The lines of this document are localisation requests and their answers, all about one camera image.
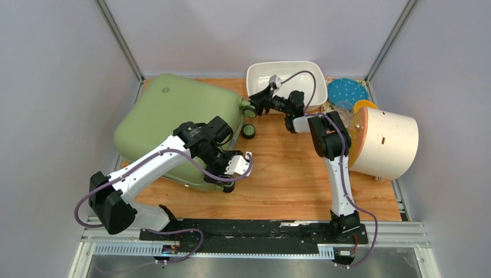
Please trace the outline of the green hard-shell suitcase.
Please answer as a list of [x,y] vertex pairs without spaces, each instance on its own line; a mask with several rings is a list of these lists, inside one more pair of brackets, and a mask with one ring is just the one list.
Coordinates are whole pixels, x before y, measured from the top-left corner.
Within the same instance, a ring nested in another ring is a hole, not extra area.
[[[234,149],[245,117],[253,118],[251,104],[237,93],[193,79],[163,74],[151,79],[142,96],[116,128],[113,142],[120,156],[135,162],[155,149],[182,123],[208,123],[216,116],[232,129],[222,143],[224,151]],[[221,191],[205,181],[204,173],[185,162],[163,176],[199,191]]]

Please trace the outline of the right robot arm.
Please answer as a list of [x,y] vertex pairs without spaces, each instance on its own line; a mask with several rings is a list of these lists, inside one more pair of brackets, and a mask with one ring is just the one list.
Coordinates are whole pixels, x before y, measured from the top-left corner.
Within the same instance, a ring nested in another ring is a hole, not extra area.
[[287,98],[275,96],[274,90],[265,90],[249,96],[256,114],[275,110],[285,114],[285,126],[292,133],[310,133],[316,154],[321,157],[328,171],[331,188],[331,237],[339,243],[354,240],[358,243],[360,216],[351,197],[349,158],[351,139],[337,112],[307,114],[304,92],[294,90]]

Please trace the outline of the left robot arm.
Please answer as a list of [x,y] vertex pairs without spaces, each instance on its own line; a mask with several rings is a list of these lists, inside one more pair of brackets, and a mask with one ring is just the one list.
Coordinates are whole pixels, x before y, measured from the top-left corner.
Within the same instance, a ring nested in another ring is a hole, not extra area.
[[163,206],[144,205],[135,198],[185,162],[204,173],[206,182],[231,191],[235,182],[248,177],[252,170],[251,152],[221,148],[231,134],[231,127],[219,116],[208,123],[182,123],[155,149],[129,166],[108,175],[101,171],[93,174],[89,193],[82,200],[88,202],[99,219],[98,227],[110,235],[140,228],[154,230],[162,240],[170,240],[177,232],[170,213]]

